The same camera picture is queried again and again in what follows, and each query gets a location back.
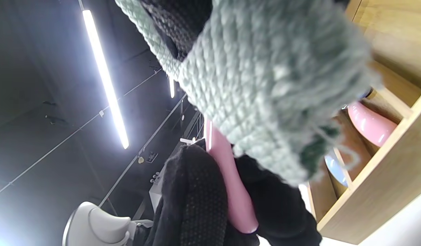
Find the hanging clothing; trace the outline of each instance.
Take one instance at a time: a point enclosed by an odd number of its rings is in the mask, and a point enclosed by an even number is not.
[[[131,246],[143,246],[148,240],[151,227],[146,227],[143,224],[138,224],[134,233],[134,239],[132,240]]]
[[[381,86],[348,0],[115,1],[235,154],[294,187],[336,144],[332,115]]]
[[[321,235],[317,222],[306,210],[300,190],[282,182],[279,176],[246,155],[235,161],[253,202],[259,222],[257,234],[271,246],[318,246]]]
[[[197,145],[166,163],[162,199],[145,246],[223,246],[227,195],[218,165]]]
[[[237,231],[228,221],[222,175],[204,144],[184,146],[167,161],[162,198],[145,246],[259,246],[256,234],[271,246],[320,244],[321,235],[300,191],[248,156],[235,161],[259,228],[248,235]]]

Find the ceiling wire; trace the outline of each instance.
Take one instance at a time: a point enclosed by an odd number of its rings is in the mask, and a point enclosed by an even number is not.
[[[154,73],[153,75],[149,76],[148,78],[146,78],[144,81],[142,81],[140,84],[138,84],[137,86],[135,86],[134,88],[132,88],[131,90],[129,90],[127,93],[125,93],[121,98],[124,98],[124,96],[126,96],[127,94],[129,94],[130,92],[132,92],[133,90],[135,90],[137,87],[139,87],[140,85],[142,85],[143,83],[145,83],[146,81],[148,81],[149,79],[151,79],[154,75],[156,75],[158,72],[160,72],[162,69],[159,69],[156,71],[156,73]],[[110,108],[110,106],[107,106],[103,109],[106,110]],[[86,126],[87,124],[89,124],[92,120],[94,120],[96,117],[98,117],[99,114],[96,114],[94,117],[92,117],[89,121],[87,121],[86,123],[84,123],[80,128],[78,128],[75,132],[73,132],[72,134],[70,134],[67,138],[65,138],[63,141],[61,141],[58,145],[56,145],[55,147],[53,147],[50,151],[48,151],[44,156],[40,157],[40,159],[38,159],[36,162],[34,162],[31,166],[29,166],[27,169],[25,169],[25,171],[23,171],[21,174],[19,174],[17,177],[15,177],[13,180],[11,180],[10,182],[8,182],[8,184],[6,184],[2,189],[0,189],[0,193],[2,191],[4,191],[5,189],[7,189],[8,187],[10,187],[11,185],[14,184],[15,181],[17,181],[20,177],[22,177],[25,173],[27,173],[29,170],[31,170],[35,165],[37,165],[39,162],[41,162],[43,159],[45,159],[49,154],[51,154],[54,150],[56,150],[58,147],[60,147],[63,143],[65,143],[68,139],[70,139],[73,135],[75,135],[77,132],[79,132],[84,126]]]
[[[139,153],[133,158],[133,160],[129,163],[129,165],[127,166],[127,168],[122,172],[121,176],[119,176],[118,180],[115,182],[115,184],[112,186],[112,188],[109,190],[109,192],[107,193],[107,195],[104,197],[104,199],[101,201],[101,203],[99,204],[98,207],[101,207],[104,202],[108,199],[108,197],[110,196],[110,194],[113,192],[113,190],[116,188],[116,186],[118,185],[119,181],[121,181],[121,179],[124,177],[124,175],[127,173],[127,171],[130,169],[130,167],[134,164],[134,162],[138,159],[138,157],[140,157],[140,154],[143,153],[143,151],[145,151],[145,148],[148,146],[148,144],[151,142],[151,140],[153,140],[154,136],[160,131],[160,129],[162,128],[162,126],[165,124],[165,122],[168,120],[168,118],[174,113],[174,111],[176,110],[176,108],[180,105],[180,103],[183,101],[183,99],[186,97],[186,94],[184,94],[184,96],[182,97],[182,99],[180,99],[180,101],[177,103],[177,105],[171,110],[171,112],[168,114],[168,116],[165,118],[165,120],[160,124],[160,126],[157,128],[157,130],[153,133],[153,135],[148,139],[148,141],[143,145],[143,147],[140,149]]]
[[[81,8],[81,11],[84,10],[84,5],[82,4],[82,0],[78,0],[79,7]]]

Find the blue dish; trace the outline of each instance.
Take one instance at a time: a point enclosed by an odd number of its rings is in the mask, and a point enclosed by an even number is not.
[[[326,166],[329,169],[330,173],[332,173],[333,177],[340,182],[340,184],[348,187],[346,176],[344,176],[344,172],[341,169],[340,163],[338,162],[338,158],[335,153],[329,151],[329,153],[324,156],[324,160],[326,161]]]

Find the pink vase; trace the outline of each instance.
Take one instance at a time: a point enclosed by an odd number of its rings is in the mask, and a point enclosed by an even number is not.
[[[397,127],[396,123],[373,112],[358,101],[348,105],[348,116],[359,133],[379,147],[384,145]]]

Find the wooden cubby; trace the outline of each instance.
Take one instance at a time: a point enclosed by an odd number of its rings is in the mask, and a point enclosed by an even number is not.
[[[373,44],[371,66],[384,82],[361,103],[398,126],[379,148],[341,111],[335,117],[345,136],[341,144],[360,162],[343,169],[348,188],[337,186],[323,162],[325,175],[309,183],[308,194],[324,237],[359,244],[421,194],[421,1],[351,0],[346,15]],[[351,161],[334,152],[341,163]]]

